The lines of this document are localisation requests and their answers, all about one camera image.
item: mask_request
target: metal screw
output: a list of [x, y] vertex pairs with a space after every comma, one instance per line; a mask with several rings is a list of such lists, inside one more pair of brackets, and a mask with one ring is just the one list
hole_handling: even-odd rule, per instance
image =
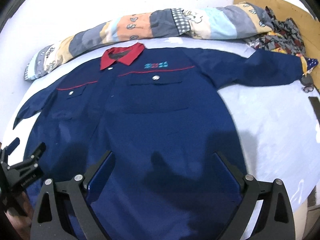
[[44, 184], [46, 184], [46, 185], [50, 185], [52, 183], [52, 179], [47, 179], [45, 182], [44, 182]]
[[75, 176], [75, 181], [79, 181], [83, 178], [81, 174]]
[[251, 174], [247, 174], [245, 176], [245, 179], [248, 180], [248, 181], [252, 181], [254, 178], [253, 178], [253, 176]]
[[283, 182], [282, 182], [282, 180], [281, 180], [281, 179], [276, 179], [276, 184], [278, 184], [278, 185], [282, 185], [282, 184], [283, 184]]

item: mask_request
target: shirt collar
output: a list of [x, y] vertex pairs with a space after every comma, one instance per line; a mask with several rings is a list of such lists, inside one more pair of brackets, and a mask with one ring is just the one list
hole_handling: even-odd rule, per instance
[[[111, 49], [107, 49], [101, 57], [100, 70], [103, 70], [103, 69], [109, 67], [110, 65], [112, 65], [116, 61], [121, 62], [121, 63], [129, 66], [141, 54], [141, 52], [144, 49], [145, 49], [145, 47], [141, 43], [136, 43], [136, 44], [134, 44], [130, 47], [126, 47], [126, 48], [113, 47]], [[117, 53], [124, 52], [127, 50], [129, 50], [128, 54], [124, 55], [120, 59], [115, 60], [115, 59], [111, 59], [109, 57], [109, 54], [117, 54]]]

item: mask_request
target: chest pocket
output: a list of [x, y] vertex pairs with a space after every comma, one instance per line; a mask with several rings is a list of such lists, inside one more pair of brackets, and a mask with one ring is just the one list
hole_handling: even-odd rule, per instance
[[127, 114], [164, 113], [187, 109], [192, 93], [189, 70], [129, 73], [117, 77], [107, 110]]
[[78, 118], [86, 105], [87, 100], [85, 100], [83, 94], [87, 85], [70, 89], [58, 88], [56, 102], [59, 102], [59, 104], [52, 106], [52, 118], [64, 120]]

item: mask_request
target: patterned cloth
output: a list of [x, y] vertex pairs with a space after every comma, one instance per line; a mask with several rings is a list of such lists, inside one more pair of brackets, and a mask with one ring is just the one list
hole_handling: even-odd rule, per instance
[[266, 7], [265, 10], [271, 18], [274, 30], [267, 34], [258, 34], [244, 39], [254, 49], [265, 49], [291, 55], [305, 56], [306, 47], [302, 40], [299, 28], [292, 18], [284, 22], [276, 19], [273, 11]]
[[265, 10], [245, 2], [202, 10], [172, 8], [127, 15], [45, 47], [31, 59], [24, 79], [40, 78], [82, 53], [116, 42], [184, 33], [196, 39], [243, 39], [270, 32], [272, 26]]

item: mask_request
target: navy blue shirt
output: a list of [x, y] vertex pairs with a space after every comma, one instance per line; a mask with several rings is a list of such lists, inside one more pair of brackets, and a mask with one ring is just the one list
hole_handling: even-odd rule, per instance
[[[246, 174], [235, 125], [217, 90], [233, 82], [289, 84], [301, 78], [301, 61], [261, 49], [247, 59], [141, 46], [108, 50], [23, 105], [15, 125], [41, 111], [25, 157], [39, 142], [47, 146], [39, 162], [44, 177], [28, 195], [34, 204], [45, 179], [70, 180], [112, 150], [116, 166], [91, 205], [112, 239], [214, 239], [241, 195], [213, 153], [223, 152]], [[112, 52], [124, 56], [115, 60]]]

